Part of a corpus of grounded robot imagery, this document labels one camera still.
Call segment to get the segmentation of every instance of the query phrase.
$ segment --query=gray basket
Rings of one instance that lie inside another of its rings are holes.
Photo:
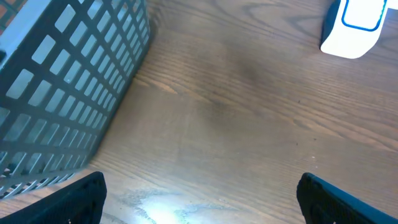
[[[67,180],[89,163],[149,33],[145,0],[26,2],[0,37],[1,199]]]

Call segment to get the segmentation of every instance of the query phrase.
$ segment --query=wooden table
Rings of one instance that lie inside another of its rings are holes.
[[[156,38],[91,165],[102,223],[303,223],[312,172],[398,217],[398,14],[357,60],[323,54],[330,1],[151,0]]]

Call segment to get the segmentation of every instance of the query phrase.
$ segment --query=blue-gray plastic crate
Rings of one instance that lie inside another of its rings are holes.
[[[26,2],[0,36],[1,199],[89,163],[149,34],[145,0]]]

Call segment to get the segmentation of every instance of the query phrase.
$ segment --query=wood grain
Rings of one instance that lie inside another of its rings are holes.
[[[319,51],[330,1],[151,0],[157,33],[91,165],[102,223],[303,223],[312,172],[398,217],[398,15],[357,60]]]

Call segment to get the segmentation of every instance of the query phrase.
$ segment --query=white object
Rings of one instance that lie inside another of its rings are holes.
[[[341,0],[321,51],[350,59],[364,55],[377,42],[388,7],[387,0]]]

